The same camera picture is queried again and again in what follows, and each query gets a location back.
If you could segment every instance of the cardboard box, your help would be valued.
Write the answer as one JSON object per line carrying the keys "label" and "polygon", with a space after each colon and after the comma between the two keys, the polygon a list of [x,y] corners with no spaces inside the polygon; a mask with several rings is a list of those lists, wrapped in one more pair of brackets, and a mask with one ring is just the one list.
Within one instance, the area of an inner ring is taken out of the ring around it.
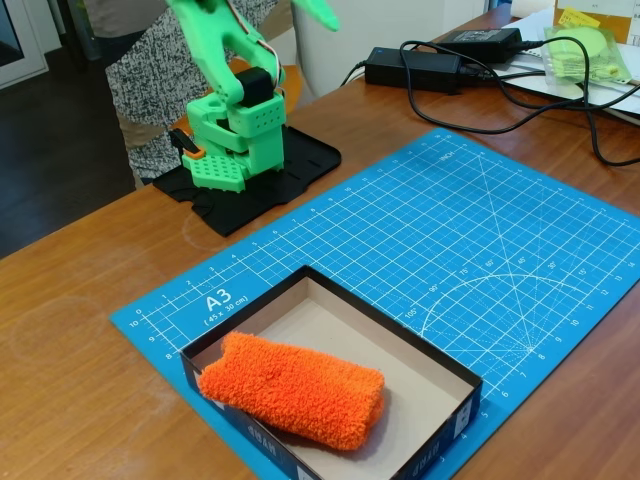
{"label": "cardboard box", "polygon": [[567,7],[600,22],[599,27],[611,30],[616,42],[640,45],[640,3],[629,0],[556,0],[553,24],[557,25]]}
{"label": "cardboard box", "polygon": [[303,267],[182,351],[190,385],[231,331],[313,348],[385,376],[385,412],[365,446],[338,452],[211,402],[290,478],[414,479],[476,416],[482,379],[310,267]]}

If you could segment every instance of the blue cutting mat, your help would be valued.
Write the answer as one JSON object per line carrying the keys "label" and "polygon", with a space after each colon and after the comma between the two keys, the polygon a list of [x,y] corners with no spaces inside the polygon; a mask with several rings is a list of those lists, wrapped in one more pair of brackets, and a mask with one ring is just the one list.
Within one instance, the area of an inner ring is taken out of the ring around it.
{"label": "blue cutting mat", "polygon": [[313,265],[485,381],[427,475],[453,475],[640,277],[640,220],[439,129],[113,316],[263,478],[284,478],[187,385],[179,350]]}

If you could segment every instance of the power adapter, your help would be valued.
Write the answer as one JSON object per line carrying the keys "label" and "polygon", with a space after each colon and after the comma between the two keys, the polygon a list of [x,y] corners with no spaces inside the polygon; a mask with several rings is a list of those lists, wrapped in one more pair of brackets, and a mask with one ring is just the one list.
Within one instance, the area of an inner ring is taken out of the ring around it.
{"label": "power adapter", "polygon": [[[418,50],[407,50],[404,55],[414,90],[456,92],[461,69],[466,69],[460,57]],[[407,71],[400,51],[397,48],[374,48],[365,63],[364,78],[367,83],[374,85],[406,88]]]}
{"label": "power adapter", "polygon": [[482,63],[506,63],[523,50],[518,28],[456,30],[437,44]]}

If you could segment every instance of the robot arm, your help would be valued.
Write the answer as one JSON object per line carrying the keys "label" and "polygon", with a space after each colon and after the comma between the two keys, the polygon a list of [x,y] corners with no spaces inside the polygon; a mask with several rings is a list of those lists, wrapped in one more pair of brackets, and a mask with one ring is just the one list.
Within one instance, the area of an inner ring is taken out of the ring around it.
{"label": "robot arm", "polygon": [[[293,1],[330,30],[339,28],[325,0]],[[186,137],[179,142],[184,146],[182,163],[198,187],[241,192],[249,178],[284,168],[286,111],[283,96],[274,91],[284,80],[278,55],[231,0],[167,2],[196,65],[213,88],[213,93],[187,105],[194,142]],[[225,48],[254,68],[234,75]]]}
{"label": "robot arm", "polygon": [[[326,28],[336,31],[340,27],[325,0],[294,2]],[[180,22],[196,65],[227,105],[240,102],[244,92],[227,66],[225,48],[239,54],[252,67],[266,70],[274,88],[284,80],[275,50],[238,13],[230,0],[167,0],[167,3]]]}

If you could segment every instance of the rolled orange cloth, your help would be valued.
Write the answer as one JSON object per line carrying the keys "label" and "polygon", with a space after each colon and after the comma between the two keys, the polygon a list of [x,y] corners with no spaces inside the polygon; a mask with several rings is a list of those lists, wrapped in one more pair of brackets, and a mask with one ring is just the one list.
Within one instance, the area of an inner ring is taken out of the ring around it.
{"label": "rolled orange cloth", "polygon": [[326,353],[238,332],[198,380],[202,394],[338,450],[362,446],[384,409],[384,376]]}

